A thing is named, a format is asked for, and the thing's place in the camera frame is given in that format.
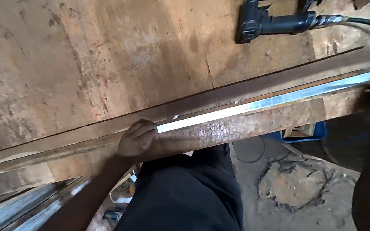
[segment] blue bin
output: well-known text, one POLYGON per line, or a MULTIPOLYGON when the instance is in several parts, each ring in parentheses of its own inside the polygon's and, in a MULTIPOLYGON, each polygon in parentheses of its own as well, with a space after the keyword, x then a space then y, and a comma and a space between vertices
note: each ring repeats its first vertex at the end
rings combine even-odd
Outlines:
POLYGON ((294 143, 310 140, 321 140, 326 137, 328 130, 326 129, 325 121, 320 121, 315 124, 314 135, 312 137, 287 137, 283 138, 282 131, 271 132, 263 135, 264 138, 278 140, 285 143, 294 143))

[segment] wooden strip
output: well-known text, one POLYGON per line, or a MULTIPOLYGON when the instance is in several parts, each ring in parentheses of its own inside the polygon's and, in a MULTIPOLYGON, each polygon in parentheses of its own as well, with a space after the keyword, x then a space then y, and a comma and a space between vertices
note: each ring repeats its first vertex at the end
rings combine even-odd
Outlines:
POLYGON ((171 103, 0 150, 0 163, 114 134, 126 130, 132 123, 140 118, 146 118, 154 122, 163 121, 172 118, 174 115, 187 115, 198 110, 212 108, 212 106, 225 105, 240 98, 247 99, 258 95, 264 95, 369 66, 370 47, 354 50, 345 54, 298 66, 293 69, 260 76, 245 82, 214 89, 208 93, 204 92, 189 98, 180 99, 171 103), (206 102, 203 101, 202 96, 208 96, 206 102), (190 107, 190 105, 193 104, 196 104, 195 108, 190 107))
MULTIPOLYGON (((205 124, 164 132, 158 136, 151 147, 151 152, 152 155, 159 158, 326 120, 328 115, 345 116, 353 111, 346 110, 332 113, 330 111, 332 107, 325 107, 325 104, 341 104, 347 97, 357 99, 363 89, 364 86, 347 88, 341 91, 311 97, 301 102, 290 102, 274 108, 264 108, 259 112, 235 115, 205 124)), ((348 104, 354 105, 355 101, 348 102, 348 104)), ((91 148, 86 151, 80 150, 73 154, 54 159, 48 158, 44 160, 42 158, 40 164, 25 166, 24 168, 37 166, 26 174, 48 174, 45 170, 38 167, 40 165, 49 167, 50 178, 52 176, 49 182, 62 181, 75 176, 90 176, 95 174, 95 172, 100 170, 103 162, 113 155, 118 147, 118 143, 111 143, 114 140, 111 136, 108 136, 108 138, 109 140, 102 141, 104 143, 110 143, 108 145, 91 148)), ((16 172, 19 170, 0 175, 17 175, 16 172)), ((49 182, 29 180, 28 187, 49 182)), ((5 187, 5 190, 9 192, 10 189, 9 187, 5 187)))
MULTIPOLYGON (((349 73, 346 73, 346 74, 330 77, 330 78, 325 78, 325 79, 318 80, 318 81, 311 82, 311 83, 307 83, 307 84, 304 84, 304 85, 291 87, 289 89, 281 90, 281 91, 278 91, 278 92, 272 92, 272 93, 269 93, 269 94, 266 94, 266 95, 250 98, 250 99, 244 100, 243 104, 258 101, 258 100, 261 100, 261 99, 266 99, 266 98, 269 98, 269 97, 274 97, 274 96, 286 94, 286 93, 289 93, 289 92, 298 91, 298 90, 301 90, 301 89, 306 89, 306 88, 321 85, 321 84, 324 84, 324 83, 329 83, 329 82, 345 79, 345 78, 348 78, 348 77, 351 77, 351 76, 356 76, 356 75, 367 73, 367 72, 370 72, 370 67, 362 69, 362 70, 352 71, 352 72, 349 72, 349 73)), ((222 110, 222 109, 230 108, 230 107, 234 107, 234 106, 235 106, 235 104, 226 104, 226 105, 223 105, 223 106, 219 106, 219 107, 207 109, 207 110, 204 110, 204 111, 199 111, 199 112, 196 112, 196 113, 191 113, 191 114, 185 115, 185 116, 182 117, 182 119, 191 118, 191 117, 194 117, 194 116, 198 116, 198 115, 202 115, 202 114, 209 113, 209 112, 212 112, 212 111, 218 111, 218 110, 222 110)), ((157 125, 170 123, 173 120, 174 119, 168 119, 168 120, 157 123, 157 125)), ((40 162, 41 160, 46 160, 48 158, 49 159, 61 158, 61 157, 66 156, 66 155, 73 154, 77 150, 81 150, 81 149, 86 150, 88 148, 95 148, 95 147, 100 147, 100 146, 104 146, 104 145, 111 144, 111 143, 118 143, 123 134, 124 134, 124 132, 118 132, 116 134, 111 134, 111 135, 104 136, 104 137, 97 138, 97 139, 93 139, 93 140, 83 141, 83 142, 80 142, 80 143, 77 143, 77 144, 72 144, 72 145, 57 148, 57 149, 54 149, 54 150, 49 150, 49 151, 46 151, 46 152, 41 152, 41 153, 38 153, 38 154, 18 158, 16 160, 1 162, 0 163, 0 173, 15 170, 15 169, 18 169, 18 168, 26 166, 26 165, 35 164, 35 163, 40 162)))

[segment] plywood sheet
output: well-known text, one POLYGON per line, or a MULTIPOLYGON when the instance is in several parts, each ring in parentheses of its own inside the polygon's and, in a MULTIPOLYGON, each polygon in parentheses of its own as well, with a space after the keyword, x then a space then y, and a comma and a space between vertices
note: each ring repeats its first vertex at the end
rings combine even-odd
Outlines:
POLYGON ((314 59, 307 34, 235 44, 239 4, 0 0, 0 147, 314 59))

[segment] dirt floor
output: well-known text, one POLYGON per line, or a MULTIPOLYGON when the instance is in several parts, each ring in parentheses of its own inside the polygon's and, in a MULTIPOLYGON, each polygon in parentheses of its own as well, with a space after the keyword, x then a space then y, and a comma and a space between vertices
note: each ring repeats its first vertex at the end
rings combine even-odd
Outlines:
POLYGON ((253 137, 233 146, 246 230, 356 230, 351 204, 359 173, 301 158, 270 139, 253 137), (241 147, 264 156, 244 163, 237 159, 241 147))

